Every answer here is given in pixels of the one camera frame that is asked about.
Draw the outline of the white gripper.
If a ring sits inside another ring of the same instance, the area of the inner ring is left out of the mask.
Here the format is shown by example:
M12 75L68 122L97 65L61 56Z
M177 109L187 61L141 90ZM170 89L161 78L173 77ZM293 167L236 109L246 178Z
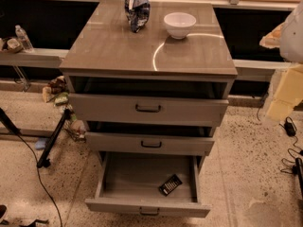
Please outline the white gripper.
M279 48L280 56L292 63L282 73L266 117L280 122L288 117L303 101L303 1L281 23L267 35L259 45L265 48Z

